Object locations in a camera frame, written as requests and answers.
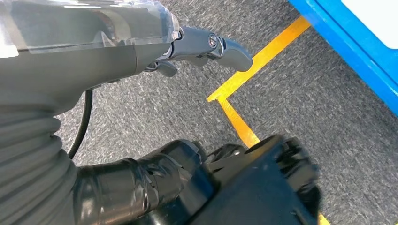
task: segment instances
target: ribbed hose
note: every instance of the ribbed hose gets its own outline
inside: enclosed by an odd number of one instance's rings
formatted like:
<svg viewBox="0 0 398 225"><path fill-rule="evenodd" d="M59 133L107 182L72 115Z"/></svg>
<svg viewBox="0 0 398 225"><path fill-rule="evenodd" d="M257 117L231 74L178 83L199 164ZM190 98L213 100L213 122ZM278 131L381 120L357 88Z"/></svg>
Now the ribbed hose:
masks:
<svg viewBox="0 0 398 225"><path fill-rule="evenodd" d="M0 125L1 224L74 224L55 213L71 201L77 169L61 140L60 122L42 112L4 112Z"/></svg>
<svg viewBox="0 0 398 225"><path fill-rule="evenodd" d="M60 138L52 136L60 121L49 103L0 88L2 225L120 224L161 202L147 170L135 160L76 168ZM166 157L157 166L158 179L169 180L169 194L176 196L182 189L179 166Z"/></svg>

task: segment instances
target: black cable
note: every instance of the black cable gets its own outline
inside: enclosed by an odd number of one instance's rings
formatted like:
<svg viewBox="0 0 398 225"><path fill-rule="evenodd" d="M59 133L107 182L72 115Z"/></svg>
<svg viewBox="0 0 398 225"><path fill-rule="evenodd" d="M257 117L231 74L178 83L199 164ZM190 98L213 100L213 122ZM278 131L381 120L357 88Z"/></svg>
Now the black cable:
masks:
<svg viewBox="0 0 398 225"><path fill-rule="evenodd" d="M83 110L82 122L80 123L79 131L77 132L72 147L70 147L70 150L68 152L68 156L70 159L73 159L77 150L79 150L79 147L82 144L82 141L87 131L88 123L90 122L91 109L92 109L92 90L87 90L84 94L84 110Z"/></svg>

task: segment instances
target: floor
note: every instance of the floor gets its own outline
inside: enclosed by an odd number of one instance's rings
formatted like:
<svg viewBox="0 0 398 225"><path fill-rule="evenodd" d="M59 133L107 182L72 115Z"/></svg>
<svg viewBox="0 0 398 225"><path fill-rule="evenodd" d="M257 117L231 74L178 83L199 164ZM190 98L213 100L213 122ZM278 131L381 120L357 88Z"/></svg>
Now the floor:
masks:
<svg viewBox="0 0 398 225"><path fill-rule="evenodd" d="M182 25L212 30L253 55L300 15L286 0L161 0ZM172 78L141 74L94 91L77 165L146 153L178 138L207 151L243 143L220 105L206 98L235 71L176 64ZM228 101L263 139L297 136L320 166L321 213L330 224L392 225L398 219L398 119L312 28ZM82 102L59 118L68 149Z"/></svg>

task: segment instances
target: blue metal frame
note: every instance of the blue metal frame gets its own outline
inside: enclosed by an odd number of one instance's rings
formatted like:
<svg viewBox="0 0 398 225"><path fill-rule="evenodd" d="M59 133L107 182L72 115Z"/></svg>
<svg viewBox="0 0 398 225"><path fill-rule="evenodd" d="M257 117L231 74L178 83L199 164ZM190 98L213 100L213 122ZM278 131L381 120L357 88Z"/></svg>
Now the blue metal frame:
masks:
<svg viewBox="0 0 398 225"><path fill-rule="evenodd" d="M330 11L325 10L322 5L315 0L290 0L290 2L365 83L385 102L395 115L398 116L398 85L394 79L392 79L395 77L396 81L398 80L398 75L394 73L398 66L398 61L395 61L395 59L398 58L398 50L392 50L391 57L387 57L386 60L393 62L390 67L387 67L388 65L385 61L383 62L381 58L385 56L385 54L375 52L376 49L374 46L379 46L381 43L376 37L374 37L372 42L364 45L360 40L353 39L347 31L343 29L342 26L346 24L339 24L337 22L344 21L344 19L351 19L353 24L358 25L360 23L360 25L363 26L361 29L366 29L367 32L371 33L371 31L356 19L355 15L349 12L346 7L339 8L339 13L336 11L336 8L330 8L332 5L326 4L326 1L323 1L322 4L328 7ZM342 5L340 1L331 2ZM338 18L336 20L330 15L330 12L332 12L333 15L342 16L343 18Z"/></svg>

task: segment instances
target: yellow tape line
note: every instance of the yellow tape line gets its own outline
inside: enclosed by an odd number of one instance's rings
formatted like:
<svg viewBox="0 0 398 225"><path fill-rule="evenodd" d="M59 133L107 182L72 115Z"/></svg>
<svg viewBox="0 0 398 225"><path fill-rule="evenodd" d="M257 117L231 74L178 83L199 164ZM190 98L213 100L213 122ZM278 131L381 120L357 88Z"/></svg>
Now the yellow tape line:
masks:
<svg viewBox="0 0 398 225"><path fill-rule="evenodd" d="M243 143L250 148L260 142L256 134L250 129L250 127L245 123L242 117L236 112L234 107L225 98L217 99L220 103L222 109L230 120L232 126L235 128L240 139ZM330 225L326 218L320 213L318 216L319 225Z"/></svg>
<svg viewBox="0 0 398 225"><path fill-rule="evenodd" d="M310 24L307 20L303 16L300 16L253 57L253 65L248 71L236 72L215 92L213 92L213 94L207 98L207 101L211 102L219 98L227 99L309 27Z"/></svg>

